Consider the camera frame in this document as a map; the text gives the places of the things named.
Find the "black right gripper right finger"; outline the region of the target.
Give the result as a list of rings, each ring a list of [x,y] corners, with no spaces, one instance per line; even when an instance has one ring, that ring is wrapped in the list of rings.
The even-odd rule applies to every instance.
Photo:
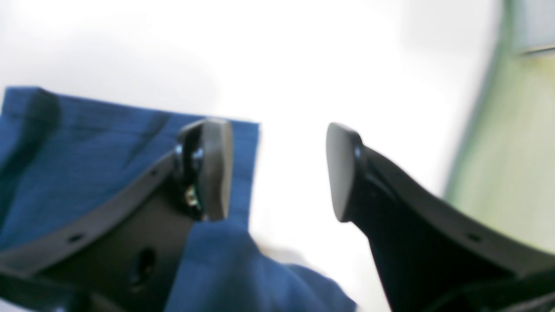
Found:
[[[393,312],[552,312],[555,259],[456,211],[340,123],[326,133],[333,209],[367,237]]]

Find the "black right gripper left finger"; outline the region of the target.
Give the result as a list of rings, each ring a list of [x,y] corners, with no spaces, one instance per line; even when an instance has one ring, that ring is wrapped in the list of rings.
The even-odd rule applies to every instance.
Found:
[[[228,217],[232,124],[183,127],[171,152],[77,221],[1,253],[1,298],[36,312],[162,312],[196,222]]]

